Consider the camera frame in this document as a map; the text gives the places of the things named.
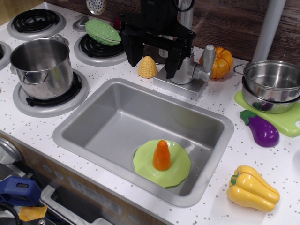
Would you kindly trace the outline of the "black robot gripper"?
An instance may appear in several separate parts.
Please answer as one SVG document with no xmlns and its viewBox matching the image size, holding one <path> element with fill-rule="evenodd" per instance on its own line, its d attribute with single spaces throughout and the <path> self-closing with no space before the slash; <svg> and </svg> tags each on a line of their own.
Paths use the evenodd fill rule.
<svg viewBox="0 0 300 225">
<path fill-rule="evenodd" d="M 142 0 L 139 13 L 120 13 L 120 34 L 132 67 L 143 57 L 144 45 L 167 50 L 166 78 L 172 79 L 183 60 L 191 55 L 195 33 L 177 19 L 178 0 Z"/>
</svg>

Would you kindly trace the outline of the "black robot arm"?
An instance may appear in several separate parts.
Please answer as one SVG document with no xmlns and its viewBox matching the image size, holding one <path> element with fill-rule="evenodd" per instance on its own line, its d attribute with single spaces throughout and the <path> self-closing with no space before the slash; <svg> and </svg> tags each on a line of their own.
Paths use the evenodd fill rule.
<svg viewBox="0 0 300 225">
<path fill-rule="evenodd" d="M 143 57 L 144 45 L 168 52 L 165 70 L 168 79 L 174 78 L 183 60 L 191 56 L 196 34 L 179 23 L 177 0 L 142 0 L 140 13 L 120 13 L 120 35 L 131 66 Z"/>
</svg>

